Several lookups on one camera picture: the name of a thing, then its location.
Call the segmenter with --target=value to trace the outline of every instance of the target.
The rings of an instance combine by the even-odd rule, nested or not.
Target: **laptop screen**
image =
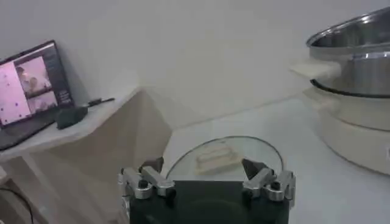
[[[0,63],[0,125],[73,104],[54,41]]]

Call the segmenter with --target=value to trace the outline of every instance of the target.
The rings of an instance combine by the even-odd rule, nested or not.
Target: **white wall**
[[[73,91],[116,91],[136,70],[172,127],[290,96],[313,33],[388,0],[0,0],[0,56],[54,38]]]

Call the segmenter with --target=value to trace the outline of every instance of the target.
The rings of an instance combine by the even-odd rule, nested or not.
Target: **pot lid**
[[[276,173],[283,160],[270,143],[250,136],[229,136],[205,142],[182,156],[168,172],[171,180],[246,181],[243,158],[265,163]]]

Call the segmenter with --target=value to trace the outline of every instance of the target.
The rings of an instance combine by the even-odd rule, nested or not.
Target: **laptop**
[[[73,107],[55,41],[0,62],[0,151],[22,143]]]

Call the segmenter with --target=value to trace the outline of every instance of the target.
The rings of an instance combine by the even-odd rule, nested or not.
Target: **black cable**
[[[29,212],[30,212],[31,224],[34,224],[34,216],[33,216],[33,214],[32,214],[31,205],[30,205],[30,203],[27,201],[27,199],[23,197],[23,195],[17,193],[16,191],[11,190],[11,189],[7,189],[7,188],[0,188],[0,191],[8,191],[8,192],[11,192],[11,193],[13,193],[15,196],[17,196],[20,200],[22,200],[22,201],[26,204],[26,206],[27,206],[27,208],[28,208],[28,210],[29,210]]]
[[[99,104],[102,104],[102,103],[106,103],[106,102],[111,102],[111,101],[114,101],[115,98],[108,98],[108,99],[105,99],[103,100],[102,98],[98,98],[98,99],[94,99],[94,100],[91,100],[87,103],[87,107],[94,107],[96,105],[99,105]]]

